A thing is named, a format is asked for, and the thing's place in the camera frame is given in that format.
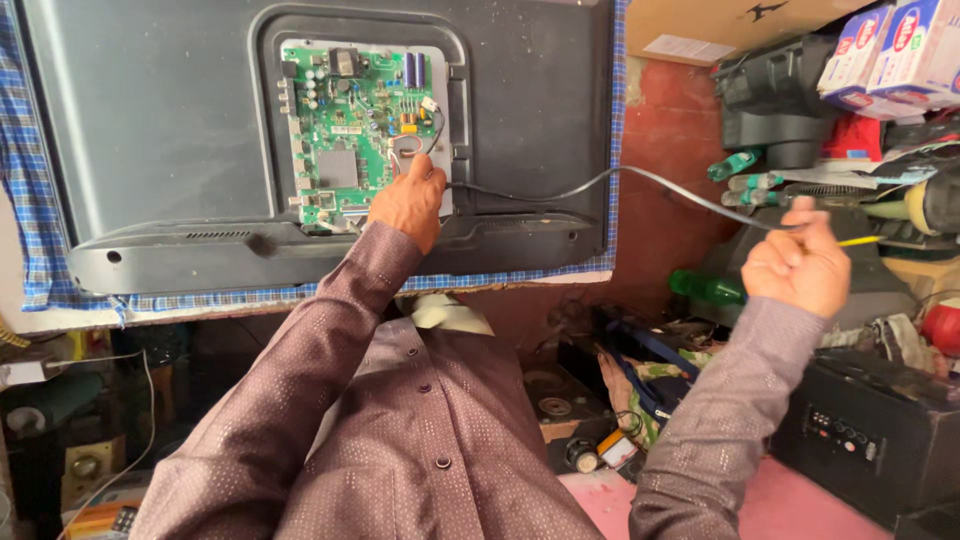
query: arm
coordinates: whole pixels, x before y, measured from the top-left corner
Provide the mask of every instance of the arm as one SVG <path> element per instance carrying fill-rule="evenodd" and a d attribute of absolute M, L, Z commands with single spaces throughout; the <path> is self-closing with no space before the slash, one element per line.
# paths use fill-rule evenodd
<path fill-rule="evenodd" d="M 777 428 L 827 321 L 846 302 L 850 260 L 824 212 L 800 200 L 743 267 L 751 300 L 637 479 L 631 538 L 738 538 L 736 512 L 762 440 Z"/>
<path fill-rule="evenodd" d="M 446 176 L 417 156 L 373 201 L 347 256 L 290 314 L 250 372 L 161 461 L 132 538 L 267 538 L 326 410 L 363 358 L 380 313 L 439 232 Z"/>

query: plastic bottle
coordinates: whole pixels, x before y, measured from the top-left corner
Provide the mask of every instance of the plastic bottle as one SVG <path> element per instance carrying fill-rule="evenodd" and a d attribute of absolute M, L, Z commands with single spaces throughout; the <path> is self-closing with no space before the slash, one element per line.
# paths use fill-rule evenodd
<path fill-rule="evenodd" d="M 762 151 L 756 149 L 737 152 L 719 163 L 714 163 L 707 169 L 707 176 L 714 182 L 721 182 L 731 174 L 738 173 L 756 163 Z"/>
<path fill-rule="evenodd" d="M 790 203 L 790 194 L 769 189 L 741 189 L 727 191 L 720 196 L 720 204 L 725 207 L 754 205 L 757 207 L 782 207 Z"/>
<path fill-rule="evenodd" d="M 770 189 L 780 184 L 783 184 L 783 177 L 773 173 L 738 174 L 730 179 L 727 187 L 733 191 L 739 191 L 741 189 L 757 189 L 758 187 Z"/>
<path fill-rule="evenodd" d="M 705 276 L 692 270 L 676 270 L 670 274 L 670 290 L 715 306 L 747 303 L 747 293 L 733 282 Z"/>

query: capacitor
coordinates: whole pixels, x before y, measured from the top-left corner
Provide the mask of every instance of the capacitor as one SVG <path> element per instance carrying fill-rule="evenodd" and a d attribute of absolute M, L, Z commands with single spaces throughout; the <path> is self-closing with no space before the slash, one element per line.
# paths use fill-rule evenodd
<path fill-rule="evenodd" d="M 417 61 L 413 53 L 403 53 L 403 87 L 412 88 L 417 83 Z"/>
<path fill-rule="evenodd" d="M 417 53 L 416 76 L 417 88 L 426 86 L 426 56 L 423 53 Z"/>

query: checkered cloth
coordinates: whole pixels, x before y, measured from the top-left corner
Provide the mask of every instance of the checkered cloth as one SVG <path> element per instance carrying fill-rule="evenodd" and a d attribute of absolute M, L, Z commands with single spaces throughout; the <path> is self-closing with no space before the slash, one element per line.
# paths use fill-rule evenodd
<path fill-rule="evenodd" d="M 623 116 L 626 91 L 626 47 L 624 16 L 629 0 L 615 0 L 613 47 L 613 106 L 611 124 L 611 166 L 620 162 Z M 10 0 L 0 0 L 0 152 L 2 152 L 3 187 L 13 203 L 19 226 L 20 245 L 24 253 L 24 311 L 43 311 L 48 307 L 75 309 L 114 309 L 123 322 L 123 312 L 163 311 L 188 307 L 243 305 L 284 300 L 297 300 L 313 295 L 315 283 L 299 287 L 255 291 L 210 292 L 178 296 L 131 295 L 105 297 L 78 289 L 66 267 L 66 239 L 37 130 L 33 104 L 28 96 L 26 74 L 13 31 Z M 492 283 L 526 282 L 562 274 L 613 270 L 616 253 L 616 219 L 619 183 L 616 175 L 610 181 L 610 215 L 607 252 L 581 264 L 554 270 L 480 274 L 474 276 L 414 276 L 403 291 L 450 289 L 489 285 Z"/>

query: main board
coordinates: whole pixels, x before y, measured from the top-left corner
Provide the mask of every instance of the main board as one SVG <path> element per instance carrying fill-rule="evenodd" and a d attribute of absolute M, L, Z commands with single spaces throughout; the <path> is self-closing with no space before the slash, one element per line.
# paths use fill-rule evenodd
<path fill-rule="evenodd" d="M 423 53 L 289 47 L 277 84 L 288 114 L 301 228 L 355 231 L 400 160 L 434 137 L 430 58 Z"/>

